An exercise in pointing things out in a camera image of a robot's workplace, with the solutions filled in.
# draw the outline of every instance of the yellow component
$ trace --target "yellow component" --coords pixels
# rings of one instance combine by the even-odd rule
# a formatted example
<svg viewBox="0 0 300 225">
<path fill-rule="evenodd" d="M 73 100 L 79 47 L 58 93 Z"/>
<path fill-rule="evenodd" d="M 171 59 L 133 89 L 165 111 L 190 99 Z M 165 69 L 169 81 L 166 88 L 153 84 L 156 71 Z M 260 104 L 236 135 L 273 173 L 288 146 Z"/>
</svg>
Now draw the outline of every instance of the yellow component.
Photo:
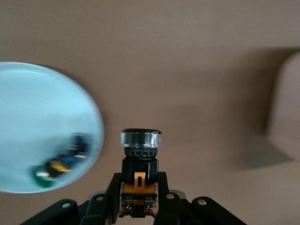
<svg viewBox="0 0 300 225">
<path fill-rule="evenodd" d="M 155 183 L 145 184 L 146 173 L 135 172 L 135 182 L 124 183 L 123 193 L 135 194 L 135 195 L 151 195 L 155 194 L 156 186 Z"/>
<path fill-rule="evenodd" d="M 136 199 L 133 201 L 133 205 L 144 205 L 144 204 L 145 204 L 144 200 Z"/>
<path fill-rule="evenodd" d="M 60 161 L 50 161 L 50 165 L 58 172 L 70 172 L 71 170 L 61 164 Z"/>
<path fill-rule="evenodd" d="M 145 172 L 135 172 L 135 185 L 134 192 L 135 194 L 144 194 L 145 193 Z"/>
</svg>

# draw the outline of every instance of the small electronic component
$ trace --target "small electronic component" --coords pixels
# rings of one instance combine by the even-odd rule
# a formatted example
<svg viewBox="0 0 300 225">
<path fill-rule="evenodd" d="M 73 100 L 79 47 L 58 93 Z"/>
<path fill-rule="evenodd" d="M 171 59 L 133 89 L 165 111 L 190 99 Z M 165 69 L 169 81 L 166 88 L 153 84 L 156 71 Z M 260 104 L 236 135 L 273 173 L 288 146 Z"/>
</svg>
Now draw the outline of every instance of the small electronic component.
<svg viewBox="0 0 300 225">
<path fill-rule="evenodd" d="M 39 185 L 48 187 L 60 175 L 72 171 L 72 167 L 85 159 L 87 155 L 87 143 L 82 135 L 76 135 L 72 143 L 63 149 L 57 157 L 34 168 L 34 178 Z"/>
<path fill-rule="evenodd" d="M 124 129 L 121 144 L 126 158 L 122 163 L 119 216 L 142 218 L 158 212 L 158 160 L 161 132 Z"/>
</svg>

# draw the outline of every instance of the blue bowl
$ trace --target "blue bowl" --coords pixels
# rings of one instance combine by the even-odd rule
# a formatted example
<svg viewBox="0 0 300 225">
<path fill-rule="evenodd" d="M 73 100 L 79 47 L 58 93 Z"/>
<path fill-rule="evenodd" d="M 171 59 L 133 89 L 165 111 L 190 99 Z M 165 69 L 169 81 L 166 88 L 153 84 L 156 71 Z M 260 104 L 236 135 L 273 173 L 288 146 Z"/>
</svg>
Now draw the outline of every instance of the blue bowl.
<svg viewBox="0 0 300 225">
<path fill-rule="evenodd" d="M 32 169 L 60 154 L 76 134 L 87 140 L 88 156 L 41 186 Z M 37 193 L 70 184 L 94 165 L 103 141 L 100 111 L 80 85 L 49 68 L 0 62 L 0 191 Z"/>
</svg>

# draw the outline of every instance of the green component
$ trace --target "green component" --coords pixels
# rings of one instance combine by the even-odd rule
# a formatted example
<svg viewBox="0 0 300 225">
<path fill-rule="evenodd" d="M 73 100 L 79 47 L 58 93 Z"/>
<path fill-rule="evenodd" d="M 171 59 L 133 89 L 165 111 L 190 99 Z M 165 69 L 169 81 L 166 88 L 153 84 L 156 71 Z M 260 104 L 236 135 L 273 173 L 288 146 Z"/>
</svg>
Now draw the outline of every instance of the green component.
<svg viewBox="0 0 300 225">
<path fill-rule="evenodd" d="M 43 188 L 48 188 L 53 184 L 53 181 L 51 180 L 44 180 L 37 176 L 37 167 L 32 169 L 32 176 L 34 178 L 34 181 Z"/>
</svg>

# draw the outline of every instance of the round plate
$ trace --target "round plate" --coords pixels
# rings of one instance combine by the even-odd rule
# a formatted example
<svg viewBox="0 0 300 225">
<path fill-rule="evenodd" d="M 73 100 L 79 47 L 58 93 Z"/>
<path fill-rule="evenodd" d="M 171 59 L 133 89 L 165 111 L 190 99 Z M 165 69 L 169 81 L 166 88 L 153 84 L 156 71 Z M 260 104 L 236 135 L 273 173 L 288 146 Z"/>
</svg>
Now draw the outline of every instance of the round plate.
<svg viewBox="0 0 300 225">
<path fill-rule="evenodd" d="M 96 162 L 104 140 L 100 112 L 77 83 L 54 70 L 0 62 L 0 191 L 36 193 L 70 184 Z M 55 158 L 72 137 L 82 134 L 88 156 L 49 187 L 32 169 Z"/>
</svg>

